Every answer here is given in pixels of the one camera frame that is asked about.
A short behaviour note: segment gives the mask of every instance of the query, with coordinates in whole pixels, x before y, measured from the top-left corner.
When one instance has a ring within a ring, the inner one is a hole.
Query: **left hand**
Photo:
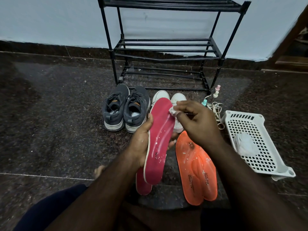
[[[144,166],[145,158],[148,151],[148,141],[149,141],[148,131],[150,130],[152,124],[153,124],[153,116],[151,113],[149,113],[147,121],[144,122],[136,130],[136,132],[133,134],[129,142],[128,151],[137,158],[140,167]],[[177,135],[178,134],[176,132],[172,133],[168,149],[175,145],[176,143],[175,138],[177,137]]]

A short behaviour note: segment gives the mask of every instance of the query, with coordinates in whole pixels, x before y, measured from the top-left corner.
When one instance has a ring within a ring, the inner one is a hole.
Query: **gray sneaker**
[[[147,119],[151,101],[147,90],[137,86],[128,97],[124,107],[124,120],[127,132],[134,133]]]
[[[130,95],[129,88],[124,84],[119,84],[104,101],[102,111],[105,128],[109,131],[119,131],[123,129],[124,106]]]

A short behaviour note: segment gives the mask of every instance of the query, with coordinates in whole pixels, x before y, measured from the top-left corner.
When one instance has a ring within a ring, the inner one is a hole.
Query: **hand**
[[[196,101],[178,101],[174,110],[181,111],[177,114],[177,120],[186,130],[189,138],[203,149],[217,146],[224,142],[215,119],[214,113]],[[190,120],[185,113],[192,113],[194,118]]]
[[[128,146],[128,152],[137,158],[139,162],[139,167],[144,166],[145,158],[148,152],[148,141],[150,130],[153,124],[153,116],[151,113],[148,114],[148,119],[144,122],[133,134]],[[175,138],[177,137],[177,133],[173,132],[171,136],[171,142],[168,145],[168,149],[171,148],[175,143]]]

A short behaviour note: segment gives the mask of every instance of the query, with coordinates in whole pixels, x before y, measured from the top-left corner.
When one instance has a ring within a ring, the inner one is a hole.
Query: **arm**
[[[177,102],[177,119],[212,159],[233,208],[249,230],[307,230],[307,224],[223,140],[213,112],[192,101]],[[190,120],[186,113],[193,113]]]
[[[128,147],[45,231],[112,230],[132,180],[137,170],[144,166],[152,123],[153,116],[149,114]]]

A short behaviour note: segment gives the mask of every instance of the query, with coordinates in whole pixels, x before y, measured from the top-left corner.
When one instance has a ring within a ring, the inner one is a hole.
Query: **pink insole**
[[[160,182],[166,160],[168,144],[173,132],[175,118],[169,113],[172,103],[160,98],[151,109],[153,125],[149,130],[149,149],[144,165],[144,180],[156,185]]]
[[[144,181],[143,168],[138,169],[136,173],[136,190],[140,195],[147,195],[152,190],[152,185]]]

